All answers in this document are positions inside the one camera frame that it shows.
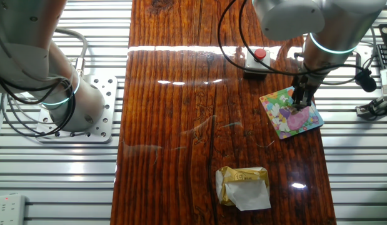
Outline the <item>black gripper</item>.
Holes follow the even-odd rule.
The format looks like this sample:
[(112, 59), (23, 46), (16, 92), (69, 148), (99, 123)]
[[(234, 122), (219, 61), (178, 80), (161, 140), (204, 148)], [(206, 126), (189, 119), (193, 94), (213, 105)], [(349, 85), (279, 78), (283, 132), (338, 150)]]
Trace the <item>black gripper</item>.
[(295, 76), (292, 87), (294, 87), (293, 107), (302, 109), (312, 105), (312, 99), (315, 92), (321, 85), (321, 79), (312, 74)]

